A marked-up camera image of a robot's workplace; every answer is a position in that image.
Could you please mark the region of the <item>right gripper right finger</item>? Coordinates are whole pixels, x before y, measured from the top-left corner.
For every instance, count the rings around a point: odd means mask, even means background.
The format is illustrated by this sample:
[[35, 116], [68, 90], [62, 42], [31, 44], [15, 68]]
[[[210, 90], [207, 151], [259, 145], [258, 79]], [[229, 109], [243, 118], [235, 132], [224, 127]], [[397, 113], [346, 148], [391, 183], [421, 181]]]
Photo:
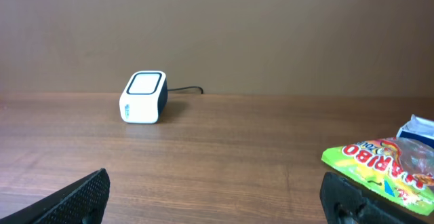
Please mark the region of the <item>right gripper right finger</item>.
[[319, 198], [329, 224], [426, 224], [333, 172], [324, 174]]

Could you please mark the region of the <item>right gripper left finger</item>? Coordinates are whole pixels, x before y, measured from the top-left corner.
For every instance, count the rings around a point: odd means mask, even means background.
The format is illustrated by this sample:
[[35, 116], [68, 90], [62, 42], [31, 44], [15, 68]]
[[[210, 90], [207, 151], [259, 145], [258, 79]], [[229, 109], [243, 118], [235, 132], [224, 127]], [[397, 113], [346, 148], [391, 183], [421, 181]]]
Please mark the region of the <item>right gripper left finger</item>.
[[101, 168], [1, 219], [1, 224], [100, 224], [109, 200], [110, 178]]

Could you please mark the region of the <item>colourful gummy candy bag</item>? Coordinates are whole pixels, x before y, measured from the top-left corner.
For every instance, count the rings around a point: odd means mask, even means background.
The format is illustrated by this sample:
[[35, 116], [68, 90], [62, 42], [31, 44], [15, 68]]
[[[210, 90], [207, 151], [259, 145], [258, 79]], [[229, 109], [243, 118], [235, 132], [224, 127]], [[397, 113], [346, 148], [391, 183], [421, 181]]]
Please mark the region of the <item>colourful gummy candy bag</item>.
[[381, 138], [326, 149], [321, 160], [378, 195], [428, 216], [433, 212], [433, 148]]

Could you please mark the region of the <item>white blue carton box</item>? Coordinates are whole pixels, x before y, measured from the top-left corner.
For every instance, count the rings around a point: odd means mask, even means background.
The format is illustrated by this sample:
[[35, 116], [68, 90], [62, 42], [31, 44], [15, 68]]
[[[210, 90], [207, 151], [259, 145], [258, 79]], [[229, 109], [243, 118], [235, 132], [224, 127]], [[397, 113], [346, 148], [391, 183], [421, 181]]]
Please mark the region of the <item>white blue carton box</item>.
[[398, 130], [397, 137], [414, 139], [433, 147], [433, 131], [433, 120], [412, 115]]

